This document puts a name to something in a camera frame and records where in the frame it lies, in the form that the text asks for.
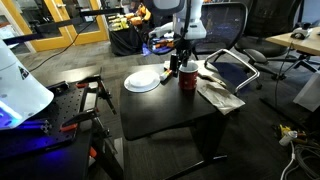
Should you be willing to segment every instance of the office chair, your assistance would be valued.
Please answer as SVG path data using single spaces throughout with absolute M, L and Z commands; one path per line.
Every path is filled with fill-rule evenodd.
M 207 36 L 205 39 L 197 40 L 194 43 L 192 53 L 197 60 L 199 60 L 198 55 L 213 54 L 221 49 L 230 50 L 242 36 L 248 11 L 243 3 L 226 2 L 206 3 L 202 5 L 201 12 L 201 20 L 207 30 Z M 213 62 L 210 61 L 218 69 L 221 77 L 235 87 L 240 85 L 241 82 L 245 82 L 248 79 L 245 72 L 250 69 L 235 63 L 217 62 L 223 54 L 225 52 L 212 57 Z M 247 90 L 248 86 L 243 87 L 240 92 L 243 93 Z
M 297 68 L 302 65 L 312 72 L 313 68 L 307 61 L 310 59 L 310 54 L 300 53 L 295 56 L 286 56 L 285 58 L 277 59 L 288 53 L 289 48 L 267 42 L 265 38 L 292 32 L 294 28 L 294 18 L 298 7 L 302 0 L 256 0 L 253 2 L 248 15 L 247 25 L 243 36 L 235 44 L 235 49 L 245 55 L 250 60 L 249 63 L 254 65 L 259 71 L 266 72 L 272 75 L 272 79 L 284 79 L 285 73 L 292 68 Z M 268 62 L 280 61 L 293 63 L 280 76 L 265 66 Z

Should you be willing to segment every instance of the white plate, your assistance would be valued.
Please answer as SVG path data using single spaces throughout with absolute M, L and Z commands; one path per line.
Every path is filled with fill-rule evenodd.
M 159 74 L 154 71 L 139 71 L 124 81 L 124 87 L 132 92 L 147 92 L 160 83 Z

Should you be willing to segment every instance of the paper plate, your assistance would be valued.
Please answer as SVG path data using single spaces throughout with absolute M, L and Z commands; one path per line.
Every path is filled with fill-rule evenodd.
M 124 81 L 124 87 L 131 92 L 147 92 L 160 83 L 159 74 L 154 71 L 139 71 Z

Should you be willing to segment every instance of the chair armrest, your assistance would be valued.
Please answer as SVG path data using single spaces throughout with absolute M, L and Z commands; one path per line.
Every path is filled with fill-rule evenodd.
M 246 79 L 245 81 L 243 81 L 242 83 L 240 83 L 236 89 L 234 94 L 237 94 L 238 91 L 243 88 L 244 86 L 246 86 L 247 84 L 251 83 L 253 80 L 257 79 L 260 76 L 260 72 L 253 67 L 251 64 L 247 63 L 246 61 L 242 60 L 240 57 L 238 57 L 237 55 L 235 55 L 234 53 L 232 53 L 231 51 L 227 50 L 227 49 L 220 49 L 219 51 L 209 55 L 205 62 L 204 65 L 207 66 L 208 60 L 211 59 L 212 57 L 218 56 L 222 53 L 227 53 L 229 55 L 231 55 L 232 57 L 234 57 L 236 60 L 238 60 L 241 64 L 245 65 L 248 69 L 250 69 L 253 72 L 253 75 L 251 77 L 249 77 L 248 79 Z
M 243 52 L 256 63 L 267 64 L 267 58 L 257 50 L 254 49 L 244 49 Z

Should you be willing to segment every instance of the red cup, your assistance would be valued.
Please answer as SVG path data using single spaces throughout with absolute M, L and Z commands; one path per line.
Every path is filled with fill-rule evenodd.
M 187 67 L 179 68 L 179 86 L 184 90 L 193 90 L 197 87 L 198 65 L 188 62 Z

